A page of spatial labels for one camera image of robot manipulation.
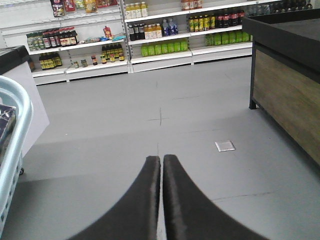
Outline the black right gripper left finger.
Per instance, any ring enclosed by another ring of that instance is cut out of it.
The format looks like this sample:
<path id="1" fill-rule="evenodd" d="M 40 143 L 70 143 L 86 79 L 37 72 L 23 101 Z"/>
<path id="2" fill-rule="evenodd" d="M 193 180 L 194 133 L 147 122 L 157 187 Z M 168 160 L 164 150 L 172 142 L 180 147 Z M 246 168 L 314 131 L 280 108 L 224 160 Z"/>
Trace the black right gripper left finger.
<path id="1" fill-rule="evenodd" d="M 161 161 L 148 156 L 119 201 L 71 240 L 155 240 L 157 238 Z"/>

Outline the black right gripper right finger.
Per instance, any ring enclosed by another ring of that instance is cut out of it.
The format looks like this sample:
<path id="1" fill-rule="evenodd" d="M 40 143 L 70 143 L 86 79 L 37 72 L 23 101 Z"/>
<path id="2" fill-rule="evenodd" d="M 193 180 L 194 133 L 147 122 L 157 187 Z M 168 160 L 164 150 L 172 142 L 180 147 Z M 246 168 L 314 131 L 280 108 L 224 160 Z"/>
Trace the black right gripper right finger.
<path id="1" fill-rule="evenodd" d="M 169 240 L 265 239 L 209 200 L 173 154 L 163 158 L 162 197 Z"/>

